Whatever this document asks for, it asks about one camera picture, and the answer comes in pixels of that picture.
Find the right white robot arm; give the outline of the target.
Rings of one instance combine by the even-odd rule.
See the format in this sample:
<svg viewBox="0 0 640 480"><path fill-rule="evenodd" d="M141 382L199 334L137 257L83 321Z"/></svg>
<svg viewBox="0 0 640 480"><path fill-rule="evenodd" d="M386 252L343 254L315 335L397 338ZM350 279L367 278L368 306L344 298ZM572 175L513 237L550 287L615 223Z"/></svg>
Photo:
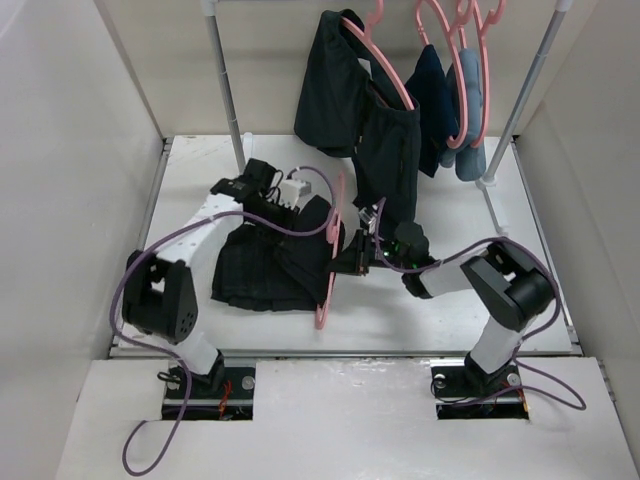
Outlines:
<svg viewBox="0 0 640 480"><path fill-rule="evenodd" d="M354 256L347 272L365 275L372 265L388 267L422 300L474 292L489 318L465 356L462 381L473 393L489 393L514 363L530 325L557 300L557 283L537 257L506 237L478 241L444 260L432 257L429 247L415 223L399 224L391 240L361 228L347 248Z"/></svg>

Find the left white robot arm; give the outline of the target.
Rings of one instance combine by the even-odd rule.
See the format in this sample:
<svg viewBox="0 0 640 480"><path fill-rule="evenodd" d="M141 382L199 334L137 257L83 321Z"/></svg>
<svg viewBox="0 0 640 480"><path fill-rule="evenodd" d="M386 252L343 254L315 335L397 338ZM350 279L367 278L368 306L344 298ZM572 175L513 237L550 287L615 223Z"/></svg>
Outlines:
<svg viewBox="0 0 640 480"><path fill-rule="evenodd" d="M124 323L151 339L156 350L179 361L179 377L204 397L223 387L223 355L205 335L195 331L198 319L196 276L211 267L232 230L247 211L273 221L265 196L277 169L251 158L241 174L211 187L203 204L186 224L127 260L122 292Z"/></svg>

